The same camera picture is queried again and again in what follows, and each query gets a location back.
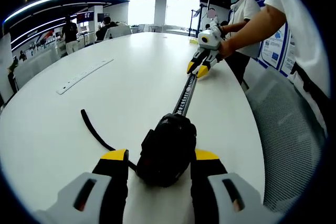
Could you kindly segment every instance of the white oval table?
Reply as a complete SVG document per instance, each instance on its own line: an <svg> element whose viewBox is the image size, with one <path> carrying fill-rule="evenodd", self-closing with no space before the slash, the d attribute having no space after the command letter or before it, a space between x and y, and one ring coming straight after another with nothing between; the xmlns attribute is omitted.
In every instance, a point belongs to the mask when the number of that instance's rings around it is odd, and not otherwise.
<svg viewBox="0 0 336 224"><path fill-rule="evenodd" d="M139 33L82 49L31 79L0 118L3 172L24 206L49 208L58 191L91 172L107 152L86 128L81 109L100 136L116 149L127 148L136 164L148 130L173 111L196 48L186 36ZM64 94L56 93L71 78L112 58ZM197 81L187 117L197 128L197 148L217 154L228 172L248 181L263 199L257 126L226 62ZM149 187L129 170L124 223L193 223L190 187L190 169L169 188Z"/></svg>

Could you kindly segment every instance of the poster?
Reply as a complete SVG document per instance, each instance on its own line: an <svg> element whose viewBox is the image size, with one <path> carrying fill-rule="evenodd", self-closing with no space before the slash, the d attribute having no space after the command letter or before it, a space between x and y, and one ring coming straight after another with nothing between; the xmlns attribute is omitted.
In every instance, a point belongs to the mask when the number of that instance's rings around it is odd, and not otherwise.
<svg viewBox="0 0 336 224"><path fill-rule="evenodd" d="M295 55L296 55L296 47L295 47L295 40L293 38L292 33L289 33L289 43L287 47L287 51L285 54L284 61L281 66L281 73L288 76L294 66L295 63Z"/></svg>
<svg viewBox="0 0 336 224"><path fill-rule="evenodd" d="M284 24L275 34L264 40L260 57L268 65L279 70L282 54L286 45L287 24Z"/></svg>

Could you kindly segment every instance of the white shirt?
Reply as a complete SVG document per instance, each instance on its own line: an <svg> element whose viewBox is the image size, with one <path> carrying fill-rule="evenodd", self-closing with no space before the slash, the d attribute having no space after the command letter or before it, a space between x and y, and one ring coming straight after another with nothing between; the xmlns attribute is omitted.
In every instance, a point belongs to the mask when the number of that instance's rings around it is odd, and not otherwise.
<svg viewBox="0 0 336 224"><path fill-rule="evenodd" d="M232 13L230 15L231 24L236 24L243 22L244 19L252 19L259 11L260 7L254 0L239 0L236 4L231 6ZM230 39L236 33L228 33L225 38ZM257 58L259 53L260 43L256 43L244 48L240 48L237 52L243 55L250 56L252 58Z"/></svg>
<svg viewBox="0 0 336 224"><path fill-rule="evenodd" d="M328 57L318 29L301 0L265 0L270 5L286 14L288 26L296 41L297 64L309 78L330 98L330 75ZM325 124L317 104L303 89L303 81L297 73L288 77L302 96L308 101L318 121Z"/></svg>

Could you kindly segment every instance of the white ruler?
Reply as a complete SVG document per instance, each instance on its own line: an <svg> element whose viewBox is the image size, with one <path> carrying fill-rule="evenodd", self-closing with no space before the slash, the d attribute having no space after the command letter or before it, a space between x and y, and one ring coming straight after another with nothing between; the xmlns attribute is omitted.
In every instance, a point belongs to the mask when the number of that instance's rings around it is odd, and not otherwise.
<svg viewBox="0 0 336 224"><path fill-rule="evenodd" d="M111 61L113 61L113 59L99 61L97 64L95 64L94 66L89 68L87 71L84 71L84 72L80 73L79 75L72 78L71 80L69 80L64 85L62 85L58 90L56 90L56 92L58 94L65 93L67 90L69 90L77 82L79 82L80 80L82 80L83 78L85 78L86 76L91 74L92 72L96 71L98 68L101 68L102 66L106 65L107 63L110 63Z"/></svg>

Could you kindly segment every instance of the monitor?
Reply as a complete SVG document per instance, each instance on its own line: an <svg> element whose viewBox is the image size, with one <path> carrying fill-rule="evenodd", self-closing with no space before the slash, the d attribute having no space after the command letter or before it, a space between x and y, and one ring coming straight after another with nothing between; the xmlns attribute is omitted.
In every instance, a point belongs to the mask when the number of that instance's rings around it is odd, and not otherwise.
<svg viewBox="0 0 336 224"><path fill-rule="evenodd" d="M98 13L98 22L103 22L104 18L109 16L109 13Z"/></svg>
<svg viewBox="0 0 336 224"><path fill-rule="evenodd" d="M85 13L78 13L77 14L77 24L86 22L86 21L93 21L94 20L94 12L85 12Z"/></svg>

